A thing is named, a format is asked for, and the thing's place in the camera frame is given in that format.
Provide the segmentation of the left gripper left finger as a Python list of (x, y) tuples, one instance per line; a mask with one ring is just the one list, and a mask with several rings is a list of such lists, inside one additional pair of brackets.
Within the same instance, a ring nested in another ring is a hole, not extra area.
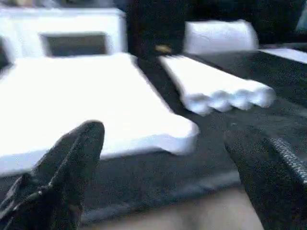
[(89, 120), (63, 135), (23, 173), (0, 204), (2, 230), (76, 230), (95, 176), (105, 127)]

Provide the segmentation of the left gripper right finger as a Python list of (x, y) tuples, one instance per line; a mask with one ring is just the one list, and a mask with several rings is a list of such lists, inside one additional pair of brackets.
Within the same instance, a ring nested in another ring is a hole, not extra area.
[(281, 138), (225, 141), (265, 230), (307, 228), (307, 167)]

